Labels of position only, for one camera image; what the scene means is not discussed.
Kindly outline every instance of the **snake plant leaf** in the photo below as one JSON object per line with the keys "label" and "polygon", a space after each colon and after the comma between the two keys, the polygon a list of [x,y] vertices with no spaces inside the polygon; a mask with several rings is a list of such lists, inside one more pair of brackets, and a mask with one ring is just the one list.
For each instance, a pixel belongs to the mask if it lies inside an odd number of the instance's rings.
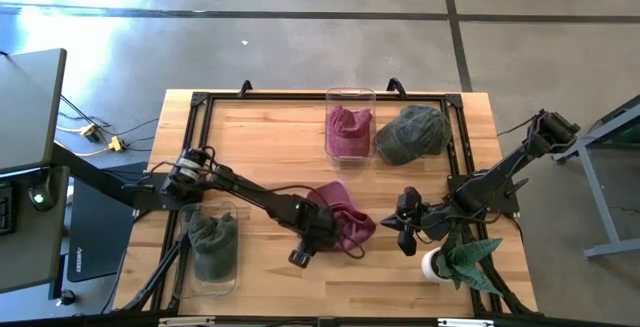
{"label": "snake plant leaf", "polygon": [[449,236],[447,240],[442,245],[440,251],[444,254],[449,254],[458,244],[460,243],[460,238],[462,237],[462,224],[457,224],[451,232],[449,232]]}
{"label": "snake plant leaf", "polygon": [[459,278],[451,278],[453,284],[456,286],[456,291],[460,289],[460,285],[462,284],[462,280]]}
{"label": "snake plant leaf", "polygon": [[451,278],[453,271],[447,266],[447,260],[444,255],[439,254],[436,258],[436,265],[438,266],[438,276],[442,278]]}
{"label": "snake plant leaf", "polygon": [[466,273],[460,273],[462,282],[469,285],[469,287],[476,289],[481,292],[489,292],[495,293],[498,296],[502,297],[502,293],[496,289],[496,287],[491,283],[489,278],[477,268],[469,268],[469,271]]}
{"label": "snake plant leaf", "polygon": [[452,266],[473,266],[493,252],[502,242],[502,238],[481,240],[456,246],[447,257]]}

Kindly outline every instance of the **yellow connector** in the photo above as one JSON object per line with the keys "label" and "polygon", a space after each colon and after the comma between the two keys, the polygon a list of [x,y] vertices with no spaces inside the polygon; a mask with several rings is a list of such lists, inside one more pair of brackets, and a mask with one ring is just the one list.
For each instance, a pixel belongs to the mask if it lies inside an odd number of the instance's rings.
{"label": "yellow connector", "polygon": [[87,137],[87,135],[96,131],[96,125],[90,124],[87,127],[80,128],[80,136]]}
{"label": "yellow connector", "polygon": [[118,136],[111,137],[111,143],[109,143],[109,150],[115,151],[115,152],[120,152],[124,150],[124,146],[120,137]]}

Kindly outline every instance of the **green cap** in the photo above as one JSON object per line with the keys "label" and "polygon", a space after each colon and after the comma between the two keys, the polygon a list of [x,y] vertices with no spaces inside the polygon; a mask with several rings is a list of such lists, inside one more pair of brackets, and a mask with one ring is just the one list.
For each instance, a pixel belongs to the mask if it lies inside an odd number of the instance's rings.
{"label": "green cap", "polygon": [[451,141],[447,116],[430,106],[407,106],[376,134],[376,148],[385,161],[402,165],[424,155],[442,153]]}

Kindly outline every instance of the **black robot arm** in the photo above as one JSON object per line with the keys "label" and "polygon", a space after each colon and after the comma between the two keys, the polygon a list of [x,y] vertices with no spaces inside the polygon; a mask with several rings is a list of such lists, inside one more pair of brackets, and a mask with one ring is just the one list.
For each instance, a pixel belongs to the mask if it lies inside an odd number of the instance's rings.
{"label": "black robot arm", "polygon": [[490,170],[473,173],[462,186],[445,197],[444,203],[424,203],[415,188],[405,189],[398,198],[395,214],[385,218],[382,225],[400,232],[398,245],[406,255],[416,252],[413,235],[418,230],[439,241],[446,237],[457,221],[484,219],[496,191],[515,173],[536,158],[569,148],[580,129],[558,113],[544,110],[529,121],[527,137],[518,148]]}
{"label": "black robot arm", "polygon": [[289,255],[289,262],[305,268],[322,248],[333,247],[341,237],[342,227],[329,208],[295,194],[276,194],[261,187],[231,168],[218,164],[204,181],[196,182],[201,190],[225,191],[263,209],[271,219],[297,233],[302,241]]}
{"label": "black robot arm", "polygon": [[487,172],[474,174],[452,194],[452,203],[465,215],[485,209],[494,192],[531,161],[547,153],[565,151],[576,140],[578,125],[572,125],[556,112],[538,112],[531,118],[527,138],[506,158]]}

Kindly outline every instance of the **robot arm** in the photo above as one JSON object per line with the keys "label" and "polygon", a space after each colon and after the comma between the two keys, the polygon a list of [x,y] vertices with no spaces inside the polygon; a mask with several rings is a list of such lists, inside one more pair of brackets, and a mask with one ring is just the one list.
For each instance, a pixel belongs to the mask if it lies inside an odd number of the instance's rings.
{"label": "robot arm", "polygon": [[[209,169],[205,168],[207,161],[212,162]],[[274,193],[237,175],[225,165],[216,164],[213,168],[213,157],[205,150],[184,152],[160,193],[189,200],[211,189],[230,193],[263,209],[280,226],[297,233],[302,241],[289,255],[289,262],[298,267],[307,267],[317,251],[333,247],[342,236],[342,226],[329,208],[295,194]]]}
{"label": "robot arm", "polygon": [[579,129],[560,114],[541,110],[531,118],[527,138],[518,148],[489,171],[474,173],[445,198],[445,203],[423,203],[418,191],[407,187],[398,198],[396,213],[385,218],[382,225],[399,231],[399,247],[406,255],[414,255],[416,241],[413,235],[417,230],[439,241],[449,233],[456,220],[484,218],[496,190],[534,159],[569,148],[575,142]]}

